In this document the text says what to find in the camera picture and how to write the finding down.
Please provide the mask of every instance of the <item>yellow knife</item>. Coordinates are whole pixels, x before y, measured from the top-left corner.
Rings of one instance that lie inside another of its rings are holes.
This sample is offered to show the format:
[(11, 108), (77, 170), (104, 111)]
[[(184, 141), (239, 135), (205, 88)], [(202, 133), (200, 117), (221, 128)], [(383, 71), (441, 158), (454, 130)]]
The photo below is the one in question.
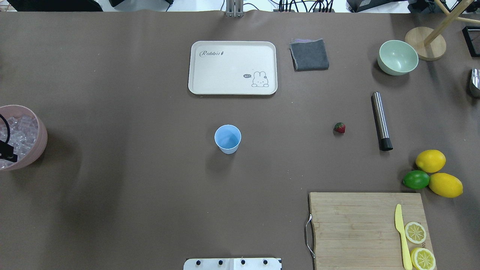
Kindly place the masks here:
[(402, 206), (400, 204), (397, 204), (395, 208), (395, 228), (400, 233), (400, 239), (402, 240), (403, 268), (412, 270), (412, 260), (410, 259), (410, 252), (408, 251), (405, 228), (403, 227)]

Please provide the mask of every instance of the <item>wooden cutting board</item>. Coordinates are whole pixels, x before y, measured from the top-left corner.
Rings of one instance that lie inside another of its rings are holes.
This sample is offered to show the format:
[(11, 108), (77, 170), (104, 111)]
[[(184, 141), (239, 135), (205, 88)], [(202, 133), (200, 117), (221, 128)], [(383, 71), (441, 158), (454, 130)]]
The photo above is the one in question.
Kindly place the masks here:
[(311, 192), (315, 269), (404, 269), (395, 229), (397, 204), (402, 205), (404, 225), (415, 221), (427, 231), (423, 244), (407, 240), (409, 250), (425, 247), (435, 254), (420, 194)]

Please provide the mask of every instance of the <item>lemon slice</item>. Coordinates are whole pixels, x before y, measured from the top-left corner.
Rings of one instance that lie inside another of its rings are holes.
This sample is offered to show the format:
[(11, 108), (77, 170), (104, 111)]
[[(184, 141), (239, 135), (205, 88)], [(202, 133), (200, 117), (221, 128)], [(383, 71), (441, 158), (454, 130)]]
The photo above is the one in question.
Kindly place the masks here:
[(423, 247), (416, 247), (412, 250), (412, 264), (418, 270), (433, 270), (435, 268), (435, 257), (433, 253)]
[(410, 222), (405, 226), (405, 236), (415, 244), (421, 244), (427, 239), (425, 228), (417, 222)]

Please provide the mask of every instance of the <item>white floor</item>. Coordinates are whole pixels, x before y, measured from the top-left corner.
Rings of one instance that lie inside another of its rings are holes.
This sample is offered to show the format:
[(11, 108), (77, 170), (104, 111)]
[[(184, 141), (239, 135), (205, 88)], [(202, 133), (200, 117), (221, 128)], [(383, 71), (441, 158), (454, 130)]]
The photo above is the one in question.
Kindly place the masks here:
[[(124, 2), (113, 8), (108, 0), (95, 0), (102, 7), (103, 11), (137, 11), (142, 9), (150, 9), (154, 11), (166, 11), (169, 4), (164, 0), (125, 0)], [(278, 7), (279, 0), (244, 0), (244, 3), (254, 4), (258, 9), (263, 11), (273, 11)], [(346, 0), (333, 0), (333, 9), (335, 12), (349, 12)], [(447, 0), (447, 5), (452, 7), (456, 0)], [(175, 0), (173, 5), (168, 9), (168, 12), (174, 11), (210, 11), (220, 10), (224, 0)], [(310, 8), (314, 3), (306, 2), (307, 8)], [(410, 13), (407, 8), (408, 1), (392, 2), (385, 5), (381, 5), (376, 8), (371, 8), (364, 13)], [(305, 12), (305, 7), (302, 3), (298, 4), (299, 11)], [(251, 5), (245, 5), (244, 11), (254, 10)], [(0, 0), (1, 11), (15, 11), (14, 8), (9, 6), (7, 0)]]

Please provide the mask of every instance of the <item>metal muddler handle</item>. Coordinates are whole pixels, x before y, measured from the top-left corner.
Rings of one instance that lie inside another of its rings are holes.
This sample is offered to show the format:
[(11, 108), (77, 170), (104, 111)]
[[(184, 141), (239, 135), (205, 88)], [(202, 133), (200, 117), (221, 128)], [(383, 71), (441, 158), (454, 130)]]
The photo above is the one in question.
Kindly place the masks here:
[(377, 132), (380, 139), (380, 150), (390, 151), (393, 149), (392, 142), (388, 136), (387, 122), (385, 121), (384, 107), (379, 92), (372, 95), (373, 110), (375, 111), (375, 119), (377, 124)]

